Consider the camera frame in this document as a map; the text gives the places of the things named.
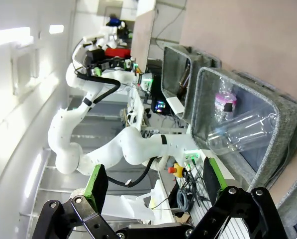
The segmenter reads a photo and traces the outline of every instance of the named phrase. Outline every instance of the black strap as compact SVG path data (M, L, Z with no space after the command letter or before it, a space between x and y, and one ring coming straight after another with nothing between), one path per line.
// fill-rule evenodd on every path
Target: black strap
M162 144L167 144L166 136L161 134L160 137L162 138Z
M91 106L91 105L92 105L92 101L90 101L88 98L84 98L83 102L84 102L87 106Z

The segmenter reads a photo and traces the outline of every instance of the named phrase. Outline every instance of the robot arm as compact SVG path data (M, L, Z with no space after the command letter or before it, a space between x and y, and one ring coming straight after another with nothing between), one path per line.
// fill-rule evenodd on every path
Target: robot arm
M155 156L178 156L177 161L183 166L182 155L184 150L196 148L190 135L153 135L151 138L142 138L140 132L133 127L122 130L112 141L103 147L86 155L83 154L79 144L70 142L73 129L83 120L90 108L95 106L104 83L119 82L133 83L138 81L138 76L132 72L113 71L103 73L96 80L87 80L88 77L78 68L83 65L75 60L75 56L83 47L83 41L76 47L66 73L66 81L70 87L86 92L81 105L74 110L59 110L54 116L48 132L50 148L57 154L56 167L64 173L70 174L76 169L84 175L90 175L97 164L106 168L116 165L122 157L132 165L142 164Z

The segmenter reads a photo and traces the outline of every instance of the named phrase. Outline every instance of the clear plastic bottle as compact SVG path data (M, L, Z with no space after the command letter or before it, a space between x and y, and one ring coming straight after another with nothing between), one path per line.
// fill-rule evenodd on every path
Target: clear plastic bottle
M220 77L219 92L215 95L214 119L222 123L232 119L237 98L232 94L233 84Z
M276 120L277 116L270 108L257 108L222 123L208 135L206 143L217 155L267 146Z

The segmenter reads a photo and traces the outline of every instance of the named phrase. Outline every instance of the beige surface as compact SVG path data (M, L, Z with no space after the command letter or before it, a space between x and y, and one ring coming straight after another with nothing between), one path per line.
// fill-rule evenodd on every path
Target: beige surface
M135 21L131 56L136 59L136 63L142 71L146 69L154 16L155 12L152 10L137 16Z
M297 98L297 0L188 0L181 44ZM297 154L272 187L278 202L297 178Z

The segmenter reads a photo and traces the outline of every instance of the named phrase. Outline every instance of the screw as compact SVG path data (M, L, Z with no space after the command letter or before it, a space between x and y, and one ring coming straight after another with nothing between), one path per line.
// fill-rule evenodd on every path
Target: screw
M186 237L189 237L190 234L193 232L193 229L188 229L186 232L185 232L185 236Z
M76 199L75 199L75 202L76 202L76 203L80 203L81 201L82 201L82 198L76 198Z
M256 191L256 194L257 194L258 196L262 196L263 192L262 192L262 190L259 189L259 190Z
M50 208L55 208L56 205L57 205L56 203L51 203Z
M234 188L230 188L228 192L230 194L235 194L235 193L237 193L237 190L235 190Z
M117 236L120 238L120 239L125 239L125 235L123 233L118 233Z

